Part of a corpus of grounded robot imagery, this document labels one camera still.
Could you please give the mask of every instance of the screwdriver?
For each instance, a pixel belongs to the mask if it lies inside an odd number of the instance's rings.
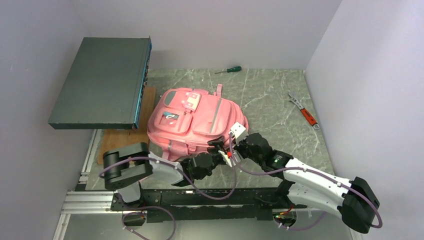
[[[240,72],[242,70],[241,66],[235,66],[232,68],[228,68],[226,71],[219,71],[219,72],[215,72],[215,74],[220,74],[220,73],[233,73],[233,72]]]

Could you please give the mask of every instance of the green screwdriver handle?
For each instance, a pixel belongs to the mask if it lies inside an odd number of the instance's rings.
[[[235,66],[235,67],[232,67],[232,68],[228,68],[226,70],[226,72],[227,73],[233,73],[233,72],[240,72],[241,70],[242,70],[241,66]]]

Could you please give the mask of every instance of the white wall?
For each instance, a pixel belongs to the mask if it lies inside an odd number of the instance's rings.
[[[0,2],[0,238],[52,239],[90,132],[48,118],[82,38],[68,0]]]
[[[341,0],[71,0],[94,37],[152,37],[151,68],[301,68]]]
[[[344,0],[306,68],[335,172],[365,178],[382,229],[424,236],[424,1]]]

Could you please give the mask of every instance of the wrench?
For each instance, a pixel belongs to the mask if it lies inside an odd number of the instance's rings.
[[[317,120],[302,106],[301,101],[298,99],[298,95],[295,92],[289,92],[288,95],[290,96],[290,102],[294,103],[299,109],[300,112],[303,114],[305,119],[308,121],[308,123],[315,129],[320,129],[320,126],[317,123]]]

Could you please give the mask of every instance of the pink backpack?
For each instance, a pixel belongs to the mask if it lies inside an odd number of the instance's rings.
[[[231,126],[248,120],[233,101],[221,97],[222,84],[210,95],[207,90],[180,87],[166,91],[147,123],[149,139],[163,149],[163,158],[177,161],[190,154],[207,152],[208,141],[224,137],[230,144]]]

